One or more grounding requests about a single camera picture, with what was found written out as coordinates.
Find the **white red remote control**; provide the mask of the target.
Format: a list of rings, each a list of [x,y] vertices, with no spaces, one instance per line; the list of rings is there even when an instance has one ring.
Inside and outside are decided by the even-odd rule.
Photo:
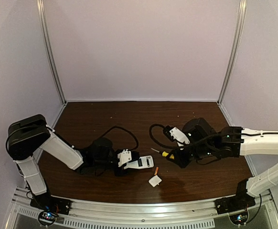
[[[147,166],[147,157],[150,158],[151,166]],[[154,161],[152,156],[141,156],[138,160],[127,162],[124,166],[124,169],[147,169],[147,168],[153,168],[154,167]]]

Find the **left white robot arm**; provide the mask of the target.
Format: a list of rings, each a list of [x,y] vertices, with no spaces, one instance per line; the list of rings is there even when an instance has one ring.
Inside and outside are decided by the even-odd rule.
[[[34,158],[38,150],[52,155],[81,175],[99,168],[111,169],[116,176],[123,174],[118,157],[120,152],[113,149],[109,139],[100,137],[88,147],[77,148],[52,129],[41,114],[12,123],[8,127],[5,147],[35,196],[50,194]]]

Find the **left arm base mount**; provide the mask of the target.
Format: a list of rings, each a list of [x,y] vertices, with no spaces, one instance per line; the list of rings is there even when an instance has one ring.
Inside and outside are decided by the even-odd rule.
[[[49,227],[56,222],[60,215],[69,214],[71,203],[69,199],[53,197],[46,192],[41,195],[32,194],[30,206],[41,210],[37,220],[42,226]]]

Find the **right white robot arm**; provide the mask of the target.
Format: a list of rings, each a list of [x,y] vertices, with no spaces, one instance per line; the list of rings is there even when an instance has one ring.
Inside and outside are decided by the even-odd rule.
[[[226,126],[215,131],[203,118],[192,119],[183,129],[165,131],[178,145],[166,156],[181,168],[191,161],[214,156],[217,160],[249,155],[278,155],[278,131],[263,131]],[[236,196],[255,198],[278,185],[278,163],[261,174],[238,183]]]

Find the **orange battery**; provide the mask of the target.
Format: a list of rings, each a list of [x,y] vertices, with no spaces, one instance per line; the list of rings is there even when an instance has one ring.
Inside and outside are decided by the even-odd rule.
[[[154,175],[156,176],[158,174],[158,170],[159,170],[159,167],[156,167],[155,171],[154,171]]]

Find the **white battery cover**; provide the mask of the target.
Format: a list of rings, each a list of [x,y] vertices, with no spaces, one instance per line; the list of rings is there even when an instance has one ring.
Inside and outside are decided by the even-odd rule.
[[[160,184],[160,182],[162,181],[162,179],[158,176],[158,175],[154,175],[150,180],[149,180],[149,184],[152,187],[156,187]]]

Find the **yellow handled screwdriver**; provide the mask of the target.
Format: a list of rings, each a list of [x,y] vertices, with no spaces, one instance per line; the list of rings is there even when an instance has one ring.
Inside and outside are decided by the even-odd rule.
[[[159,150],[157,150],[157,149],[155,149],[155,148],[152,148],[152,147],[151,147],[151,150],[153,150],[153,151],[159,153],[162,157],[170,156],[169,159],[174,159],[174,155],[173,155],[173,154],[170,155],[170,154],[167,153],[166,151],[159,151]]]

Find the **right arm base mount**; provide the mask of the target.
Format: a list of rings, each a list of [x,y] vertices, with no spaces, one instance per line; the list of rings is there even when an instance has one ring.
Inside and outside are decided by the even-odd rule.
[[[229,215],[232,224],[240,227],[245,226],[252,222],[258,215],[262,206],[262,196],[259,194],[259,207],[254,216],[250,216],[248,208],[256,204],[255,197],[247,194],[248,179],[242,180],[238,183],[236,194],[231,197],[219,198],[214,201],[215,208],[218,215],[224,213],[232,213],[235,211],[243,210],[241,213]]]

